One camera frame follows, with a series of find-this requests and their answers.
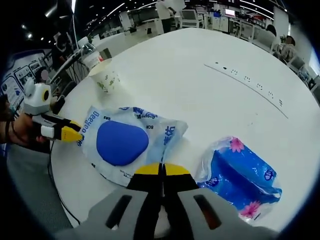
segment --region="blue tissue package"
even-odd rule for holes
[[[234,205],[246,222],[262,218],[282,195],[276,171],[232,136],[208,148],[195,179]]]

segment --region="person's hand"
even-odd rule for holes
[[[13,128],[9,125],[9,139],[14,143],[21,146],[27,146],[31,141],[31,133],[33,130],[32,118],[25,113],[22,113],[13,123]],[[43,136],[37,136],[35,139],[39,143],[44,143],[47,139]]]

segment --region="chair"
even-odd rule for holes
[[[199,28],[200,23],[203,24],[203,21],[198,19],[196,10],[182,10],[182,28]]]
[[[276,40],[277,38],[272,32],[255,27],[251,43],[268,53],[272,53]]]
[[[293,58],[286,65],[297,74],[300,71],[300,69],[305,65],[305,61],[295,51]]]

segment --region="white cabinet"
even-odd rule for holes
[[[220,29],[220,17],[216,17],[216,16],[212,17],[212,29],[213,30]]]
[[[222,17],[212,17],[212,29],[222,32],[229,31],[229,18],[226,16]]]
[[[220,17],[220,25],[219,30],[222,32],[228,32],[229,31],[229,18],[226,16]]]

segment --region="table surface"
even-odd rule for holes
[[[214,62],[232,66],[272,90],[281,98],[286,117],[255,91],[204,66]],[[249,42],[198,28],[140,43],[113,58],[111,66],[121,79],[116,94],[101,97],[86,78],[67,96],[60,115],[82,124],[91,105],[138,106],[186,121],[189,128],[169,162],[193,176],[210,143],[236,136],[277,171],[283,190],[274,209],[254,224],[280,231],[295,216],[318,175],[320,108],[288,67]],[[99,175],[75,143],[56,141],[52,167],[64,203],[81,222],[117,188]]]

